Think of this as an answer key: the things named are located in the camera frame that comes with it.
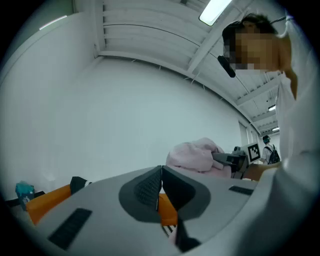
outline white wall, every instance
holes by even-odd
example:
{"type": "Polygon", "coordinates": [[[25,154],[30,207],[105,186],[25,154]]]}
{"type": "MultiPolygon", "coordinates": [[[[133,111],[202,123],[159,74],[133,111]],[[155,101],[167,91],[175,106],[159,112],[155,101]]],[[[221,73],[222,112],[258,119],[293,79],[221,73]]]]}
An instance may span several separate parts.
{"type": "Polygon", "coordinates": [[[63,145],[55,141],[54,116],[61,97],[94,60],[88,24],[78,13],[38,31],[1,71],[0,185],[6,200],[16,197],[21,180],[50,191],[57,187],[55,177],[68,171],[68,166],[55,169],[63,145]]]}
{"type": "Polygon", "coordinates": [[[174,145],[202,137],[226,152],[241,144],[242,117],[233,108],[153,65],[101,58],[74,83],[14,81],[1,88],[7,198],[20,180],[50,191],[72,176],[97,181],[163,165],[174,145]]]}

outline pink cloth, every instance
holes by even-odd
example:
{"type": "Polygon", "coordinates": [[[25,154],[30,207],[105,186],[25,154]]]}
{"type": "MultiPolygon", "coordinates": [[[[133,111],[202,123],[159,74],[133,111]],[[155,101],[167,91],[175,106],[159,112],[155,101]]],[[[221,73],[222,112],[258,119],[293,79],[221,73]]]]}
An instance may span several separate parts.
{"type": "Polygon", "coordinates": [[[212,152],[224,151],[209,138],[176,145],[166,157],[165,164],[206,175],[231,178],[231,167],[215,161],[212,152]]]}

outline person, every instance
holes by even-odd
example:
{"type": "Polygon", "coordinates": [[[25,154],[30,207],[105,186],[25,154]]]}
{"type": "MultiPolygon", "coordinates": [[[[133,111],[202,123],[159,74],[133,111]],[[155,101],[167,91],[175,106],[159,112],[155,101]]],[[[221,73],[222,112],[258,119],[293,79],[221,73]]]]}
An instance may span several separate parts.
{"type": "Polygon", "coordinates": [[[265,147],[262,150],[261,161],[264,165],[272,165],[280,161],[280,157],[275,145],[270,144],[270,137],[268,135],[263,136],[263,142],[265,147]]]}
{"type": "MultiPolygon", "coordinates": [[[[223,56],[242,70],[280,71],[276,115],[283,159],[320,148],[319,63],[314,49],[293,17],[286,15],[285,32],[278,35],[265,15],[249,13],[222,31],[223,56]]],[[[259,180],[262,173],[281,161],[252,164],[244,178],[259,180]]]]}

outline black strap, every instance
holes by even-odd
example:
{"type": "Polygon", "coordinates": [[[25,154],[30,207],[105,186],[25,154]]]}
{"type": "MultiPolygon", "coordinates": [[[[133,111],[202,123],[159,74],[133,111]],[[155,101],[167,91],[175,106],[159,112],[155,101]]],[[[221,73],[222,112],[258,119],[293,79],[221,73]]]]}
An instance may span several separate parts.
{"type": "Polygon", "coordinates": [[[271,151],[271,149],[268,146],[265,146],[264,148],[269,150],[271,153],[273,153],[273,151],[271,151]]]}
{"type": "Polygon", "coordinates": [[[283,20],[285,20],[285,19],[287,19],[287,18],[288,18],[287,16],[283,16],[283,17],[278,18],[278,19],[276,19],[276,20],[274,20],[274,21],[271,21],[270,24],[283,21],[283,20]]]}

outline white ceiling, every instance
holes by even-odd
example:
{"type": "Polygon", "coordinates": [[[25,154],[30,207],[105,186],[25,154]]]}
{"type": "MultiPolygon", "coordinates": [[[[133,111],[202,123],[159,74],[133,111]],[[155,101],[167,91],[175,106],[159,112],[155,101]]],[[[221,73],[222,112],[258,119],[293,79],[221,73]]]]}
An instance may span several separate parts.
{"type": "MultiPolygon", "coordinates": [[[[260,134],[267,134],[278,125],[275,111],[270,116],[268,107],[275,104],[280,73],[230,78],[217,57],[223,52],[223,28],[241,19],[246,11],[262,12],[270,20],[283,17],[285,11],[268,0],[233,0],[215,24],[208,26],[199,20],[208,2],[92,0],[98,54],[143,60],[190,77],[191,82],[195,80],[221,95],[260,134]]],[[[281,34],[285,22],[274,26],[281,34]]]]}

